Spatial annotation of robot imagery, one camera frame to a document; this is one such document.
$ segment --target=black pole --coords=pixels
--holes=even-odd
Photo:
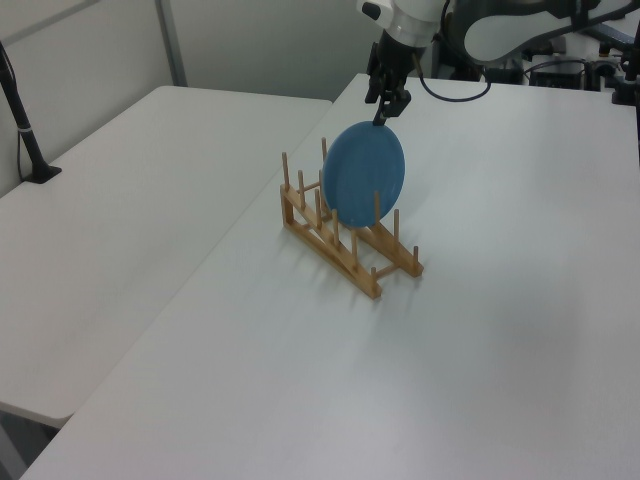
[[[47,162],[44,161],[44,158],[42,158],[36,136],[31,129],[27,112],[25,112],[22,100],[18,94],[18,87],[9,63],[9,57],[2,42],[0,42],[0,83],[2,83],[2,90],[4,90],[4,95],[7,97],[13,118],[18,126],[18,132],[20,132],[20,136],[22,137],[24,146],[27,148],[27,152],[29,152],[29,157],[33,165],[31,175],[24,180],[32,183],[45,183],[59,174],[62,169],[48,165]]]

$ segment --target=black cable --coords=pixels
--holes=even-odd
[[[11,60],[9,59],[9,55],[7,55],[7,51],[4,49],[4,45],[2,45],[2,42],[0,42],[0,55],[2,55],[2,58],[4,58],[4,61],[6,62],[6,64],[9,67],[9,73],[11,73],[11,78],[13,80],[13,84],[18,85],[18,81],[16,80],[16,72],[13,69],[13,65],[11,64]],[[20,177],[20,181],[24,182],[24,177],[22,176],[22,165],[21,165],[21,146],[22,146],[22,141],[20,138],[20,131],[18,131],[18,155],[17,155],[17,160],[16,163],[18,165],[18,176]]]
[[[20,165],[20,147],[21,147],[21,138],[20,132],[18,132],[18,176],[20,177],[20,181],[24,182],[24,177],[22,176],[22,165]]]
[[[13,79],[13,84],[17,85],[17,80],[16,80],[16,72],[13,69],[13,65],[11,64],[11,60],[9,59],[9,55],[7,55],[7,51],[4,49],[4,45],[2,45],[2,42],[0,42],[0,55],[2,55],[2,57],[4,58],[5,62],[7,62],[7,65],[9,66],[9,72],[11,73],[11,78]]]
[[[442,41],[444,43],[447,44],[447,46],[449,47],[449,49],[456,54],[457,57],[459,57],[463,62],[465,62],[467,65],[469,65],[471,68],[477,68],[477,65],[474,65],[472,62],[470,62],[467,58],[465,58],[464,56],[462,56],[460,53],[458,53],[449,43],[449,41],[447,40],[446,37],[446,33],[445,33],[445,28],[444,28],[444,22],[445,22],[445,18],[447,16],[447,10],[449,9],[449,5],[451,4],[451,0],[447,0],[444,4],[444,7],[442,8],[442,15],[440,16],[440,38],[442,39]],[[414,54],[413,55],[413,63],[414,66],[416,68],[416,71],[418,72],[418,78],[420,79],[420,83],[422,84],[422,88],[425,89],[425,91],[431,95],[433,98],[436,98],[438,100],[441,100],[443,102],[449,102],[449,103],[466,103],[466,102],[472,102],[474,100],[478,100],[479,98],[484,97],[487,93],[489,93],[489,90],[491,90],[491,81],[487,79],[486,76],[484,76],[484,70],[481,70],[482,75],[485,77],[485,80],[487,81],[487,87],[484,89],[484,91],[482,93],[479,93],[478,95],[474,95],[472,97],[467,97],[467,98],[448,98],[448,97],[443,97],[442,95],[438,95],[436,92],[434,92],[433,90],[431,90],[428,85],[427,82],[425,82],[424,80],[424,72],[422,71],[422,67],[420,66],[420,61],[418,60],[418,57]]]
[[[533,67],[526,69],[522,74],[526,77],[527,73],[535,72],[536,70],[539,70],[541,68],[552,67],[554,65],[561,65],[564,63],[580,63],[584,67],[588,65],[588,62],[586,60],[551,60],[549,62],[543,62],[539,63],[538,65],[534,65]]]

